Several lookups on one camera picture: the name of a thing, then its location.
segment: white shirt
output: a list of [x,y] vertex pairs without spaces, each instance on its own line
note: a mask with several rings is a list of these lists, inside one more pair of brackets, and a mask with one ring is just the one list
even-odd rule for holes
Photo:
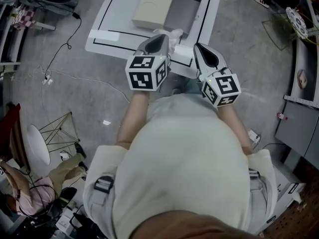
[[113,224],[127,239],[146,219],[173,210],[214,216],[247,228],[249,162],[233,131],[201,96],[175,95],[150,105],[149,122],[130,150],[100,146],[86,190],[114,172]]

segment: pink shirt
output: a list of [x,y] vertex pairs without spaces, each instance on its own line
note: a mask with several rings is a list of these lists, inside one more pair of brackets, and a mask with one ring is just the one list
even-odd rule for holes
[[[42,178],[34,183],[37,185],[49,185],[53,187],[52,181],[49,177]],[[20,209],[27,215],[34,215],[46,208],[50,203],[55,200],[55,192],[50,187],[40,186],[33,189],[30,189],[30,196],[25,195],[22,191],[20,198],[16,202],[16,210],[19,215],[24,215],[20,212]]]

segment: checkered cloth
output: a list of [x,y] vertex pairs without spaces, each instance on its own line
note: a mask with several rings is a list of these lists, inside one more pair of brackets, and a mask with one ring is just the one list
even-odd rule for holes
[[35,20],[32,20],[32,18],[34,16],[35,9],[36,8],[25,6],[18,12],[12,22],[12,25],[18,30],[34,26]]

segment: plastic bag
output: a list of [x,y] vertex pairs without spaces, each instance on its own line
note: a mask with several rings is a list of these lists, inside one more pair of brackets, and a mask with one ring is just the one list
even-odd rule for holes
[[175,46],[178,44],[180,36],[183,34],[183,30],[175,29],[172,30],[172,32],[169,32],[164,29],[156,29],[154,30],[154,33],[166,34],[169,37],[168,52],[170,55],[172,55],[175,52]]

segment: gray floor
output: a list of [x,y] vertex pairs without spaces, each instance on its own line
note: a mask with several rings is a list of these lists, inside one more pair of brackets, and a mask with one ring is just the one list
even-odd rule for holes
[[[108,82],[130,98],[132,92],[124,73],[126,61],[85,51],[86,39],[103,1],[79,0],[76,11],[82,17],[82,26],[70,41],[72,49],[63,47],[50,69],[77,78]],[[292,67],[292,49],[289,47],[279,51],[263,29],[261,21],[269,19],[270,13],[253,0],[221,0],[209,42],[225,56],[229,66],[237,73],[243,94],[235,107],[247,129],[253,128],[262,135],[261,146],[274,141],[278,124],[276,113],[283,109],[282,97],[287,91]],[[25,79],[38,66],[43,69],[48,66],[56,50],[74,32],[79,21],[70,16],[58,17],[47,13],[44,23],[55,24],[57,28],[54,32],[29,30],[22,65],[16,80],[12,82],[12,100],[21,104],[21,125],[27,155],[38,175],[46,175],[60,162],[60,157],[58,152],[51,153],[49,166],[35,158],[26,140],[27,125],[32,123],[42,127],[48,119],[52,121],[72,111],[77,134],[88,155],[85,162],[90,164],[97,146],[114,143],[128,105],[119,92],[103,83],[75,80],[52,72],[53,82],[42,86],[40,92],[44,78],[41,72]],[[163,92],[154,94],[152,98],[168,95],[178,84],[177,80],[178,77],[171,74],[164,83]],[[111,124],[106,126],[103,120]]]

